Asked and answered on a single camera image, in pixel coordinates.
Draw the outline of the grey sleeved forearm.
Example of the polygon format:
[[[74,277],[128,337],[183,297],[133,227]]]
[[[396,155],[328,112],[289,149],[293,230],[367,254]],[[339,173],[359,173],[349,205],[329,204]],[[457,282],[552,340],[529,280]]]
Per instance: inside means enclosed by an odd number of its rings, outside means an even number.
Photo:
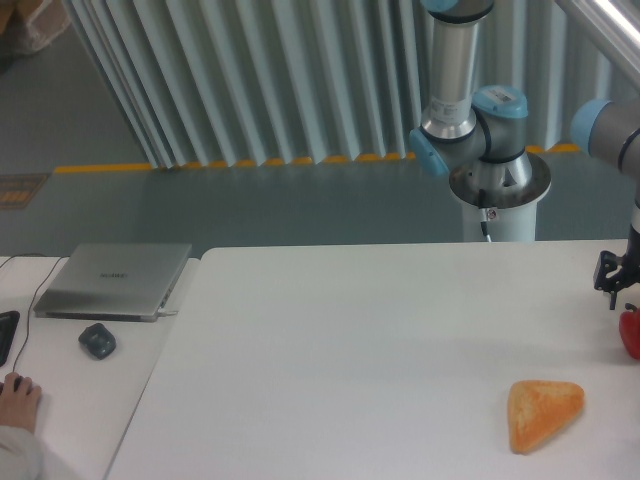
[[[42,471],[43,448],[23,428],[1,427],[1,478],[38,479]]]

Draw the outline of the person's hand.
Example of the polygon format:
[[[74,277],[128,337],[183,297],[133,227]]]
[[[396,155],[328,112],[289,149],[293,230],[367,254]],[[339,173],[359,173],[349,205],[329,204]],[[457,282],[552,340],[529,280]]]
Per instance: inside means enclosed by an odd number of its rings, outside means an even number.
[[[18,375],[18,373],[12,372],[5,377],[5,381],[12,381]],[[35,385],[30,377],[23,377],[20,387],[15,392],[4,390],[2,385],[1,425],[24,429],[34,434],[41,395],[41,387]]]

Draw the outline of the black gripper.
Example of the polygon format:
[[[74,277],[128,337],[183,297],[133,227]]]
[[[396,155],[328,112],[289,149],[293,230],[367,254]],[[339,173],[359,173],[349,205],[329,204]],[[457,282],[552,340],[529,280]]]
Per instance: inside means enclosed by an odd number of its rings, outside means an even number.
[[[609,310],[616,309],[617,295],[639,282],[639,240],[629,238],[623,256],[602,250],[598,256],[593,286],[609,295]]]

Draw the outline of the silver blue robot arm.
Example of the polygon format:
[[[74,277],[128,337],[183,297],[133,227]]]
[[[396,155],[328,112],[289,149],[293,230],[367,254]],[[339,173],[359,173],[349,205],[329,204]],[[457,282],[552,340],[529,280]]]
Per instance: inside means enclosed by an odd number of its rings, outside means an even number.
[[[639,90],[639,10],[630,1],[555,1],[601,53]],[[525,152],[528,101],[515,87],[472,92],[479,28],[494,1],[421,1],[434,19],[430,95],[410,147],[425,171],[448,177],[462,209],[464,241],[534,241],[538,203],[551,185],[548,165]],[[636,184],[626,251],[602,251],[594,289],[616,307],[639,284],[639,98],[594,99],[574,115],[570,135],[580,150]]]

